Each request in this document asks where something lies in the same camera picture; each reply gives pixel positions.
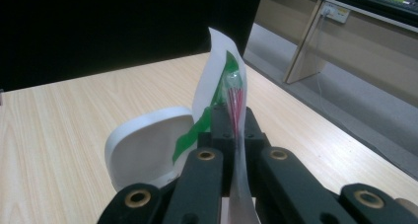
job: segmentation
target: power outlet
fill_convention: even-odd
[[[341,24],[345,24],[347,21],[350,10],[326,2],[320,11],[322,15],[325,15],[326,18],[333,19]]]

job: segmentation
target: gray carpet floor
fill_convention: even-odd
[[[244,61],[418,180],[418,109],[331,63],[312,77],[286,84],[283,77],[295,50],[294,44],[254,25]]]

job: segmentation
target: wooden desk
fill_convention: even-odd
[[[345,24],[321,19],[325,2],[351,11]],[[261,0],[255,22],[297,46],[286,83],[330,62],[418,107],[417,27],[336,0]]]
[[[191,107],[208,54],[8,92],[0,107],[0,223],[95,223],[115,195],[105,141],[130,118]],[[248,68],[248,106],[274,146],[327,188],[365,183],[418,203],[418,182]]]

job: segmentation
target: black wall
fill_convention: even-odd
[[[208,27],[244,53],[259,0],[0,0],[0,89],[208,51]]]

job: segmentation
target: wooden tabletop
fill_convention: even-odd
[[[208,54],[3,94],[0,223],[95,223],[115,195],[105,141],[128,119],[191,107]],[[418,203],[418,182],[247,68],[248,103],[273,146],[330,190],[353,183]]]

